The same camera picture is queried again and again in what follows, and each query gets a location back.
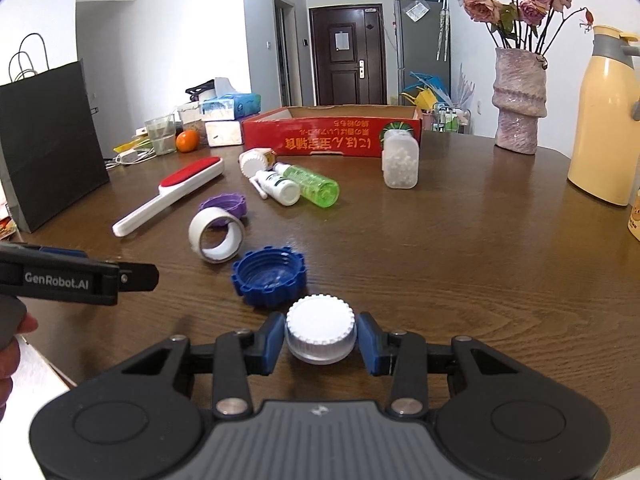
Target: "yellow thermos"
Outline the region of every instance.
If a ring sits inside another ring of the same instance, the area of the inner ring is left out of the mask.
[[[580,88],[569,180],[586,192],[627,205],[640,155],[640,84],[635,34],[596,25],[593,56]]]

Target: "hand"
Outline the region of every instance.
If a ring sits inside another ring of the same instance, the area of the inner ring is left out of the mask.
[[[36,319],[31,314],[27,314],[18,327],[18,334],[33,332],[37,327]],[[9,346],[0,352],[0,420],[4,417],[6,402],[14,387],[11,376],[18,369],[18,364],[20,364],[20,346],[14,337]]]

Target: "green bottle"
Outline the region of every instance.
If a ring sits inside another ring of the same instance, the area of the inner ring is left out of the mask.
[[[300,194],[320,207],[331,207],[338,200],[340,186],[335,180],[282,162],[277,162],[273,171],[297,183],[300,186]]]

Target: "purple plastic cap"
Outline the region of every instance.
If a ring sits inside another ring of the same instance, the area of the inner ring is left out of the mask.
[[[205,200],[198,211],[202,211],[208,207],[220,207],[231,213],[238,219],[241,219],[243,216],[246,216],[246,198],[244,195],[239,193],[225,193],[218,196],[213,196],[208,200]],[[211,224],[213,227],[222,227],[228,223],[227,220],[218,220]]]

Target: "black robotic device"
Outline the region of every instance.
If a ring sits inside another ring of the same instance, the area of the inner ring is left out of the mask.
[[[153,290],[148,264],[89,260],[80,251],[0,244],[0,335],[24,316],[17,295],[115,304]],[[469,337],[428,344],[358,316],[367,371],[393,376],[373,400],[268,400],[254,411],[247,376],[270,375],[285,318],[192,346],[155,345],[53,400],[30,441],[48,480],[588,480],[610,441],[602,411],[576,392]],[[430,409],[428,374],[451,399]],[[191,401],[212,374],[207,410]]]

